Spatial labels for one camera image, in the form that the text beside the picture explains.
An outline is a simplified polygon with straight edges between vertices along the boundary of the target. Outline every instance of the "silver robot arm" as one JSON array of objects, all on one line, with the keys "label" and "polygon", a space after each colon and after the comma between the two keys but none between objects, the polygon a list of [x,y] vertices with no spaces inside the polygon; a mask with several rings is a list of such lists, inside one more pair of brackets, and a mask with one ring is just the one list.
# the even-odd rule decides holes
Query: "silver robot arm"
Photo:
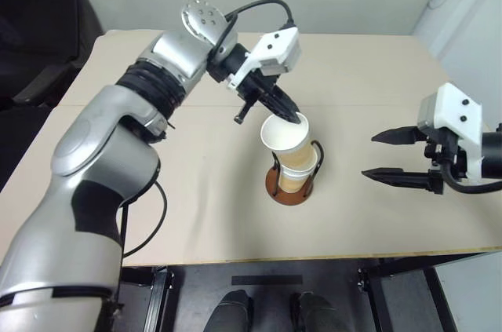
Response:
[{"label": "silver robot arm", "polygon": [[236,122],[257,100],[297,122],[298,107],[275,85],[300,54],[293,22],[248,52],[232,29],[236,15],[192,1],[182,17],[187,31],[156,38],[56,146],[49,188],[0,267],[2,332],[111,329],[123,251],[117,210],[155,182],[160,161],[149,144],[165,138],[206,71],[245,101]]}]

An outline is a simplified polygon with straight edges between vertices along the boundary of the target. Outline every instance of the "black wire cup holder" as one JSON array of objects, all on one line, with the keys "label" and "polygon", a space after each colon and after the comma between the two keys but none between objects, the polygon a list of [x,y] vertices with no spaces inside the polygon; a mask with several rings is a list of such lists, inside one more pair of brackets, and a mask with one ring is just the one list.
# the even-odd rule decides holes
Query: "black wire cup holder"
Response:
[{"label": "black wire cup holder", "polygon": [[277,155],[272,152],[272,157],[274,159],[274,165],[268,170],[267,176],[265,178],[265,188],[267,189],[268,194],[275,201],[280,202],[284,205],[298,205],[308,199],[308,197],[312,193],[312,189],[314,188],[314,179],[319,172],[319,169],[322,166],[322,162],[324,161],[324,149],[321,143],[317,140],[311,141],[311,145],[317,148],[318,150],[318,161],[315,165],[314,171],[305,181],[304,185],[298,192],[288,193],[284,192],[279,187],[279,177],[281,175],[281,163],[277,158]]}]

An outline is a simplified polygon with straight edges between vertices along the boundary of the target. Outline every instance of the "black cable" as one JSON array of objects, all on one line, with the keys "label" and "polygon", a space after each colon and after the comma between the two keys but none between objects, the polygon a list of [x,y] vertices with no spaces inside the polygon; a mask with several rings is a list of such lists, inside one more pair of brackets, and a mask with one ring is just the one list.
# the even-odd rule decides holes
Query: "black cable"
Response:
[{"label": "black cable", "polygon": [[122,220],[120,221],[120,241],[122,247],[126,244],[126,231],[127,231],[127,216],[129,214],[129,204],[125,203],[122,206]]},{"label": "black cable", "polygon": [[[153,232],[151,232],[151,234],[140,245],[138,245],[138,246],[134,247],[132,250],[124,253],[122,255],[122,257],[131,256],[132,254],[135,254],[136,252],[138,252],[139,250],[141,250],[143,247],[145,247],[154,238],[155,234],[157,234],[158,230],[160,229],[160,227],[164,223],[164,220],[165,220],[166,214],[167,214],[167,197],[166,197],[166,193],[164,192],[164,190],[162,189],[162,186],[157,181],[154,184],[158,188],[158,191],[160,192],[160,195],[162,196],[162,201],[164,202],[164,207],[163,207],[163,210],[162,210],[162,216],[160,217],[160,220],[158,221],[157,226],[155,226]],[[124,221],[124,213],[125,213],[125,222],[127,223],[127,209],[124,209],[122,211],[122,224],[123,224],[123,221]],[[125,233],[126,229],[124,227],[122,227],[122,229],[123,229],[124,235],[125,235],[126,234]]]},{"label": "black cable", "polygon": [[241,6],[240,8],[237,8],[236,10],[229,12],[229,14],[227,14],[225,16],[225,18],[227,18],[227,20],[228,20],[228,17],[231,17],[235,14],[239,14],[241,12],[244,12],[245,10],[255,8],[260,5],[266,5],[266,4],[278,4],[278,5],[282,6],[284,8],[284,10],[286,11],[286,14],[288,15],[288,20],[286,23],[287,24],[294,24],[293,13],[291,13],[291,9],[289,8],[288,4],[286,4],[283,0],[258,0],[255,2],[250,2],[247,5]]},{"label": "black cable", "polygon": [[452,164],[445,162],[441,165],[442,179],[455,191],[460,193],[479,194],[502,190],[502,181],[481,185],[462,185],[452,175]]},{"label": "black cable", "polygon": [[209,55],[207,56],[208,63],[210,63],[214,59],[214,57],[216,56],[216,52],[220,50],[221,44],[224,42],[225,38],[227,37],[228,33],[230,33],[231,29],[235,26],[239,13],[266,4],[278,4],[282,6],[286,11],[286,15],[288,16],[288,20],[286,21],[285,26],[286,25],[294,26],[293,13],[291,12],[291,9],[289,8],[288,4],[286,4],[283,0],[258,0],[255,2],[250,2],[249,4],[241,6],[240,8],[237,8],[236,10],[233,10],[229,12],[229,14],[225,15],[225,19],[227,20],[228,25],[225,28],[225,31],[223,31],[223,33],[221,34],[220,38],[218,39],[218,42],[216,42],[213,49],[211,49],[211,51],[209,52]]},{"label": "black cable", "polygon": [[225,18],[228,21],[228,25],[225,28],[225,30],[223,31],[223,33],[221,34],[220,38],[218,39],[218,42],[216,42],[213,49],[211,49],[211,51],[209,52],[209,55],[207,56],[208,63],[213,61],[213,58],[216,56],[216,52],[220,49],[221,44],[223,43],[223,41],[225,40],[225,38],[227,37],[227,35],[231,31],[231,29],[234,28],[235,23],[237,22],[237,14],[231,16],[230,21],[226,16],[225,16]]}]

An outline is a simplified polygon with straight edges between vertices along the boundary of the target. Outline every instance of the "paper cup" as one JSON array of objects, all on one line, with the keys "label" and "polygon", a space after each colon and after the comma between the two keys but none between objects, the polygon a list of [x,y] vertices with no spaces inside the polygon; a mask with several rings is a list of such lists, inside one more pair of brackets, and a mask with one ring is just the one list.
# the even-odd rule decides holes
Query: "paper cup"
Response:
[{"label": "paper cup", "polygon": [[315,150],[310,143],[307,118],[299,112],[297,115],[300,124],[270,115],[261,126],[260,136],[264,145],[278,156],[281,164],[291,170],[305,170],[311,164]]},{"label": "paper cup", "polygon": [[307,181],[308,177],[314,172],[317,165],[317,152],[314,151],[311,162],[303,170],[294,170],[281,164],[281,174],[279,177],[279,187],[287,193],[298,192]]}]

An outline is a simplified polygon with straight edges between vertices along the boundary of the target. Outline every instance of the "gray floor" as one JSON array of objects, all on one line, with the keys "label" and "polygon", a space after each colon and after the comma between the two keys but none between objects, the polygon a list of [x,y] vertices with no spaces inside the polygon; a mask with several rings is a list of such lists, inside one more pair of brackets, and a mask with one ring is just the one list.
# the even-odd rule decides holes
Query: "gray floor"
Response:
[{"label": "gray floor", "polygon": [[[174,332],[199,332],[221,298],[229,291],[244,289],[254,300],[253,332],[291,331],[289,296],[294,292],[313,291],[325,297],[338,311],[349,331],[374,332],[373,317],[366,294],[357,287],[357,269],[374,261],[277,261],[224,265],[175,267],[180,289],[173,327]],[[301,284],[232,286],[236,275],[301,275]],[[442,331],[434,302],[422,272],[384,279],[395,332]],[[121,290],[125,317],[116,326],[118,332],[142,331],[141,312],[147,305],[145,289],[128,286]]]}]

